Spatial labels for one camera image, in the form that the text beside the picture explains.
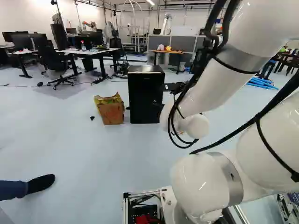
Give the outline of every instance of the computer monitor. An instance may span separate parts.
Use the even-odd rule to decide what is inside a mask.
[[[76,28],[66,28],[66,33],[67,34],[77,34],[77,29]]]
[[[32,38],[36,50],[38,50],[41,46],[49,45],[46,34],[29,34],[29,36]]]
[[[13,34],[12,39],[14,42],[14,48],[16,50],[23,50],[23,48],[33,50],[33,44],[32,44],[30,35],[28,35],[28,34]]]
[[[11,35],[13,34],[27,34],[28,31],[14,31],[14,32],[2,32],[5,42],[12,42],[13,39]]]
[[[159,35],[160,33],[161,33],[161,29],[155,29],[154,28],[153,34]]]
[[[103,40],[103,32],[101,31],[83,31],[81,32],[83,36],[89,37],[90,42],[95,45],[103,45],[104,40]]]

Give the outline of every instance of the person's leg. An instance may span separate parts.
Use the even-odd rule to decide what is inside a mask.
[[[27,194],[28,184],[23,181],[0,181],[0,201],[22,198]]]
[[[53,174],[37,177],[28,182],[0,181],[0,201],[22,198],[49,188],[55,181]]]

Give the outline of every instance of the small black object on floor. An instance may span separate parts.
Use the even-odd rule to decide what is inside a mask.
[[[27,195],[33,194],[51,187],[55,181],[54,174],[47,174],[28,181]]]

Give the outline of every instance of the desk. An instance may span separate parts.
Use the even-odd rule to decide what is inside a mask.
[[[32,76],[28,75],[27,71],[26,71],[26,68],[25,68],[25,65],[23,63],[23,60],[22,60],[22,56],[23,55],[29,55],[29,54],[33,54],[33,53],[37,53],[38,51],[37,50],[26,50],[26,51],[16,51],[14,53],[9,53],[10,55],[13,55],[13,56],[16,56],[17,59],[18,59],[18,62],[20,64],[20,67],[23,71],[23,75],[19,75],[20,77],[23,77],[23,78],[32,78]]]
[[[181,63],[182,55],[184,54],[183,51],[181,51],[181,50],[170,50],[170,51],[167,51],[167,50],[154,50],[154,53],[155,53],[154,65],[156,65],[157,53],[165,53],[165,54],[175,54],[175,55],[178,55],[178,69],[177,69],[176,74],[179,73],[179,65]]]
[[[100,61],[100,67],[101,67],[101,76],[103,79],[106,79],[107,75],[105,72],[105,67],[104,67],[104,62],[103,62],[103,57],[101,56],[102,53],[104,53],[104,51],[96,51],[96,52],[92,52],[92,51],[83,51],[83,50],[73,50],[73,49],[65,49],[65,50],[57,50],[56,52],[58,53],[66,53],[66,54],[71,54],[72,58],[74,57],[74,55],[76,56],[82,56],[82,57],[89,57],[89,58],[96,58],[99,59]]]

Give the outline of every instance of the wooden table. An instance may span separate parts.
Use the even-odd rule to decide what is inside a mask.
[[[156,65],[157,53],[165,53],[165,54],[175,54],[175,55],[178,55],[178,69],[177,69],[176,74],[179,73],[179,65],[181,63],[182,55],[184,54],[183,51],[181,51],[181,50],[154,50],[154,53],[155,53],[154,65]]]

